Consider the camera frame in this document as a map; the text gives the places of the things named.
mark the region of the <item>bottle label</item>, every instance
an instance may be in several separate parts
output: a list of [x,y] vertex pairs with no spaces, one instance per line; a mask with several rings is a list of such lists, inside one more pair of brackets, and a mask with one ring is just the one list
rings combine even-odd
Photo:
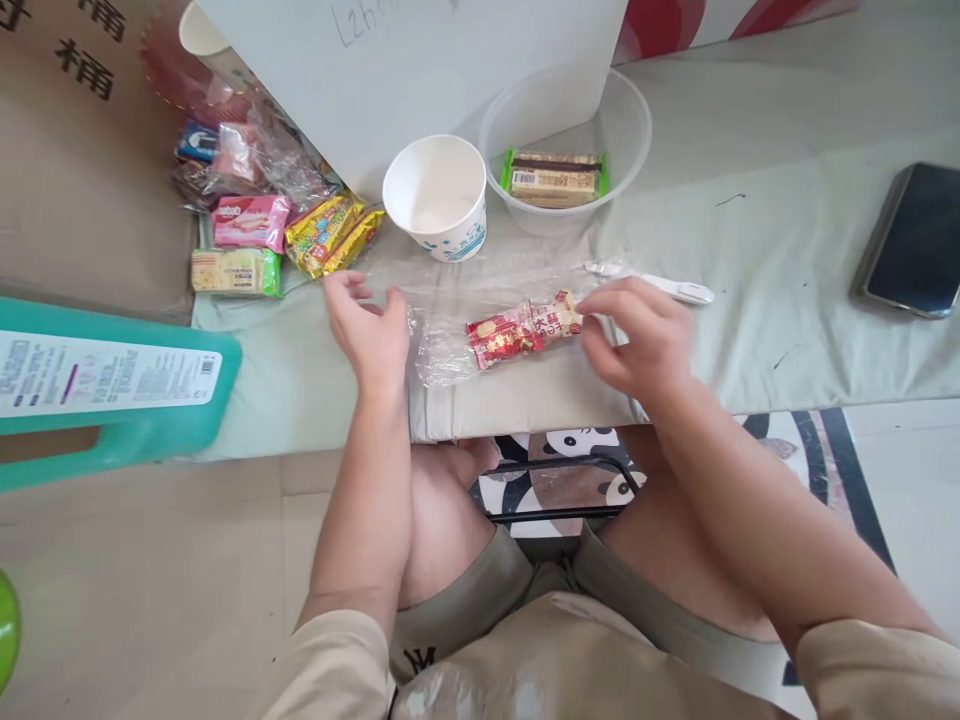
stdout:
[[223,356],[0,330],[0,418],[205,405]]

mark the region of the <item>tile floor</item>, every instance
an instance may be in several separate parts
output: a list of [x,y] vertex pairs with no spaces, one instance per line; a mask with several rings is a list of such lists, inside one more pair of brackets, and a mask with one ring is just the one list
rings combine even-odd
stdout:
[[[847,417],[901,576],[960,638],[960,400]],[[242,717],[306,593],[339,454],[117,471],[0,498],[24,643],[0,717]],[[802,718],[802,689],[782,704]]]

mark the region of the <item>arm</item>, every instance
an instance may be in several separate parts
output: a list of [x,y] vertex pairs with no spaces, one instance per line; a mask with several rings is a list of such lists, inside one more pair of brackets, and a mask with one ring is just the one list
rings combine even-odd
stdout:
[[372,617],[389,640],[410,553],[413,505],[404,400],[406,300],[387,291],[381,312],[358,272],[324,280],[330,324],[357,375],[358,399],[337,484],[317,541],[310,591],[297,628],[338,609]]
[[627,334],[630,342],[613,348],[588,317],[584,351],[603,380],[650,416],[708,539],[791,656],[804,632],[845,618],[946,639],[856,533],[693,378],[685,308],[627,278],[578,310],[612,317]]

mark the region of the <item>green ball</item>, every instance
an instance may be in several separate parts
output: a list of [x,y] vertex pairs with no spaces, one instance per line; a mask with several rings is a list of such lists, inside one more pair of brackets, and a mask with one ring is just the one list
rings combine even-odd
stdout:
[[17,593],[0,570],[0,695],[7,687],[20,651],[20,605]]

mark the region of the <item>white paper cup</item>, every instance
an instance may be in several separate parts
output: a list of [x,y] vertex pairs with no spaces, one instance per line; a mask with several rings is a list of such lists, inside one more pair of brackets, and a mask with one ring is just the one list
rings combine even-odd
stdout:
[[390,219],[440,262],[477,254],[487,236],[486,168],[480,152],[456,135],[410,143],[383,178]]
[[235,91],[258,86],[257,76],[237,55],[196,2],[180,18],[180,44]]

